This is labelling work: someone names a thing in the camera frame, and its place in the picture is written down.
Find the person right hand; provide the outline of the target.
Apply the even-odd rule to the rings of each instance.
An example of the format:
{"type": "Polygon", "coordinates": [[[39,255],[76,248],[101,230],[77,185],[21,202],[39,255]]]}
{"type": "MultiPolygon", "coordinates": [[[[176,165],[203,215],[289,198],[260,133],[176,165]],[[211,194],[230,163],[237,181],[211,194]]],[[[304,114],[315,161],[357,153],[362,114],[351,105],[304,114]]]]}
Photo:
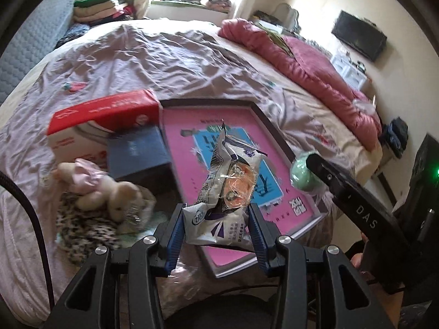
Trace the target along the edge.
{"type": "Polygon", "coordinates": [[[357,241],[352,247],[351,247],[351,249],[352,250],[358,250],[358,252],[357,253],[355,253],[355,254],[353,254],[352,256],[351,256],[351,259],[350,259],[350,263],[356,268],[356,269],[359,269],[360,268],[360,265],[361,265],[361,262],[362,262],[362,258],[363,258],[363,252],[364,252],[364,249],[365,249],[365,246],[366,246],[366,244],[367,244],[367,242],[368,242],[368,238],[367,238],[367,236],[362,232],[361,233],[361,237],[362,237],[362,240],[361,241],[357,241]]]}

